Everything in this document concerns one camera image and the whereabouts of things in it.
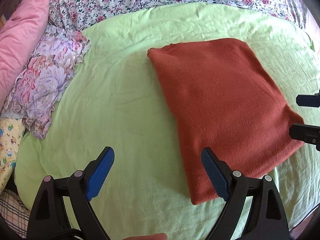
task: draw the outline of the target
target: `human hand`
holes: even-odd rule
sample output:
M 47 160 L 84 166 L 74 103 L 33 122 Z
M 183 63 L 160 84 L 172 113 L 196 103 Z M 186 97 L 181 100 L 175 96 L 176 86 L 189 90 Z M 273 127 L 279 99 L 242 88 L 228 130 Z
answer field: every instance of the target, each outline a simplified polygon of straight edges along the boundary
M 133 236 L 123 240 L 167 240 L 168 237 L 164 233 L 152 235 L 152 236 Z

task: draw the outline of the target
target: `knit fabric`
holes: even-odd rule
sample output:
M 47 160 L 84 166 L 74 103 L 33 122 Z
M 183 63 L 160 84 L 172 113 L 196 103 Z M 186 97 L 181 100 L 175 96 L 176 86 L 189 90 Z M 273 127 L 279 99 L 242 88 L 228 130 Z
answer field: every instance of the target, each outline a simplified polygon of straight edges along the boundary
M 302 146 L 289 128 L 303 119 L 245 42 L 171 44 L 149 49 L 148 57 L 177 121 L 193 204 L 217 197 L 201 163 L 204 147 L 232 170 L 259 178 Z

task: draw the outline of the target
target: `screw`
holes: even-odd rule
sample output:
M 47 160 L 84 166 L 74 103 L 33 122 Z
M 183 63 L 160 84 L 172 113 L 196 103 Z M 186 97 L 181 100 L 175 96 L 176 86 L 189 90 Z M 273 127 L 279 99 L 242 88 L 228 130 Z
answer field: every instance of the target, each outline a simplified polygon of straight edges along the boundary
M 240 171 L 234 171 L 232 174 L 238 178 L 242 175 Z
M 74 173 L 74 175 L 76 176 L 76 177 L 80 177 L 81 175 L 82 175 L 82 171 L 76 171 L 75 173 Z
M 51 180 L 51 176 L 45 176 L 44 179 L 43 179 L 45 182 L 48 182 Z
M 269 175 L 266 175 L 264 178 L 266 179 L 266 181 L 272 181 L 272 178 Z

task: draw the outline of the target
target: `yellow cartoon print pillow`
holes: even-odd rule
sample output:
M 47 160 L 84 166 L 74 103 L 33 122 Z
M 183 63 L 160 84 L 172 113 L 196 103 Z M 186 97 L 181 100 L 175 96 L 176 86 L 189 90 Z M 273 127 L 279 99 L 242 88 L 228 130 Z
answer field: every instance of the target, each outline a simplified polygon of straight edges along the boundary
M 22 119 L 0 120 L 0 192 L 7 184 L 16 165 L 24 130 Z

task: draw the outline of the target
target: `plaid fabric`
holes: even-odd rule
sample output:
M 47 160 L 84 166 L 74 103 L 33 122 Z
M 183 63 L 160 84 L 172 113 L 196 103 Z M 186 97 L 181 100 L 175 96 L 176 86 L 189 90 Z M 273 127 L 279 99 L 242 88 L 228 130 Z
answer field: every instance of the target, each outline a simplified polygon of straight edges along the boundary
M 17 194 L 10 190 L 2 192 L 0 195 L 0 214 L 13 231 L 26 238 L 30 211 L 24 206 Z

